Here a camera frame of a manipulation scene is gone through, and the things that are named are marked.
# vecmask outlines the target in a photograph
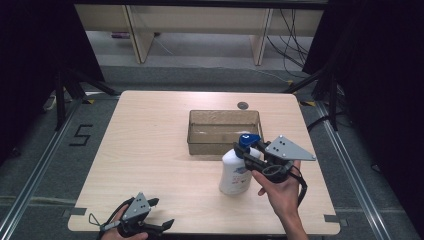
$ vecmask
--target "bottle label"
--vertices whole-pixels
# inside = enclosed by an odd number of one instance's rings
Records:
[[[245,183],[249,178],[247,171],[248,170],[245,167],[239,167],[234,170],[234,173],[238,173],[240,175],[233,175],[232,184]]]
[[[247,169],[245,167],[239,167],[239,168],[236,168],[234,172],[238,174],[244,174],[245,172],[247,172]]]

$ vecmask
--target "human hand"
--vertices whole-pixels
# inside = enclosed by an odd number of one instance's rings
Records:
[[[125,210],[127,210],[128,208],[128,204],[123,206],[115,215],[115,217],[113,218],[112,222],[118,221],[122,214],[124,214]],[[121,240],[121,239],[125,239],[125,240],[146,240],[148,238],[148,234],[147,233],[138,233],[132,237],[129,238],[124,238],[121,236],[121,234],[119,234],[118,229],[116,228],[111,228],[109,230],[107,230],[105,232],[105,234],[103,234],[103,237],[101,240]]]
[[[294,165],[299,168],[300,161]],[[252,176],[262,186],[258,195],[268,195],[268,200],[280,219],[288,239],[308,239],[302,226],[298,212],[299,182],[293,177],[288,177],[282,183],[273,183],[263,174],[253,170]]]

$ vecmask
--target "clear plastic box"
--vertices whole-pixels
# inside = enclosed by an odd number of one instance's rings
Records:
[[[190,155],[224,155],[243,133],[263,138],[258,111],[192,110],[187,143]]]

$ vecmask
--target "table surface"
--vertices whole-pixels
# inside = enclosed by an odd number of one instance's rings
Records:
[[[85,215],[72,215],[69,229],[98,231],[90,213],[103,223],[124,200],[143,192],[160,199],[146,222],[175,219],[167,233],[284,234],[267,197],[257,195],[255,180],[246,192],[227,196],[218,188],[222,156],[189,154],[189,112],[238,110],[239,102],[259,111],[265,141],[283,134],[315,154],[291,94],[126,91],[75,206],[86,208]],[[335,211],[318,161],[302,162],[309,188],[299,213],[308,234],[333,235],[340,226],[324,220]]]

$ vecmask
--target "blue bottle cap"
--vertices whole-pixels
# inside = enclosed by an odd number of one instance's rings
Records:
[[[250,153],[250,146],[259,140],[261,140],[261,137],[257,134],[242,134],[239,138],[239,146],[243,148],[245,152]],[[238,158],[243,158],[243,156],[237,153],[236,155]]]

